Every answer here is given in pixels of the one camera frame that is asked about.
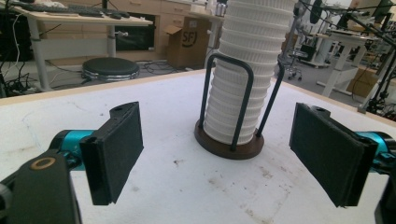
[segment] cup stack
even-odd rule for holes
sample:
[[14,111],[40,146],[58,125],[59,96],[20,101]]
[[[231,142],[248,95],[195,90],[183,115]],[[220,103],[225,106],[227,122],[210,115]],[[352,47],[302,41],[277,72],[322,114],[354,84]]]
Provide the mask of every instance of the cup stack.
[[[227,2],[219,53],[244,61],[254,72],[253,88],[237,145],[248,143],[256,130],[296,2]],[[224,144],[232,143],[247,82],[245,69],[217,60],[205,114],[204,130],[207,135]]]

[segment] stacked white cups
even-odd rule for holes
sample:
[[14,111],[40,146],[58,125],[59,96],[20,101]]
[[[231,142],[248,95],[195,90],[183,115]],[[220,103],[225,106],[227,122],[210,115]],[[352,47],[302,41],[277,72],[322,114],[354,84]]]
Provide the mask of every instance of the stacked white cups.
[[[219,53],[244,61],[254,72],[237,145],[248,143],[256,130],[297,0],[229,0]],[[217,60],[205,114],[205,132],[231,144],[241,109],[248,73],[242,67]]]

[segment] cardboard box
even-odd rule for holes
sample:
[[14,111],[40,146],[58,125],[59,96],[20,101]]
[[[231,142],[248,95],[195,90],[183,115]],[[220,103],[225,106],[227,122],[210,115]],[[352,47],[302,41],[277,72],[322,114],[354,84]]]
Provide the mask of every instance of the cardboard box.
[[179,68],[203,66],[209,41],[210,21],[186,17],[183,27],[168,25],[164,31],[169,34],[167,61]]
[[359,68],[356,76],[349,82],[347,91],[352,92],[354,95],[367,97],[373,88],[374,84],[378,81],[375,75],[376,70]]

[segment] brown round base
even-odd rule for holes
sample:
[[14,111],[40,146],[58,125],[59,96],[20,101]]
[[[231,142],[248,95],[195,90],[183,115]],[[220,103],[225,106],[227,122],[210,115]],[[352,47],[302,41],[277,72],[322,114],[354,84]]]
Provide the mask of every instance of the brown round base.
[[236,146],[236,151],[231,151],[231,145],[214,140],[206,134],[204,129],[199,128],[198,124],[199,120],[195,124],[195,139],[204,149],[222,158],[239,161],[251,159],[259,155],[262,151],[262,146],[264,146],[264,138],[254,135],[250,142],[241,146]]

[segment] table surface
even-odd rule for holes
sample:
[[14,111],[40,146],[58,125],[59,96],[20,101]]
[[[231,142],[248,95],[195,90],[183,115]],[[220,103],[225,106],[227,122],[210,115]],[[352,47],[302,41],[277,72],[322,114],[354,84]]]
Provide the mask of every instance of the table surface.
[[[0,6],[4,6],[5,1],[0,0]],[[111,19],[108,16],[103,18],[82,17],[82,16],[52,16],[44,12],[31,12],[20,7],[12,7],[14,11],[21,13],[26,17],[33,18],[43,22],[61,22],[61,23],[80,23],[80,24],[104,24],[104,25],[122,25],[122,26],[147,26],[152,24],[152,21],[130,17],[128,19],[121,18],[120,20]]]
[[282,84],[261,154],[225,160],[194,138],[204,80],[201,70],[1,99],[0,179],[44,152],[59,131],[95,130],[108,110],[138,101],[145,148],[117,204],[93,206],[85,172],[71,172],[84,223],[375,223],[388,177],[369,174],[359,206],[334,207],[290,150],[294,107],[317,105],[353,131],[396,139],[394,122]]

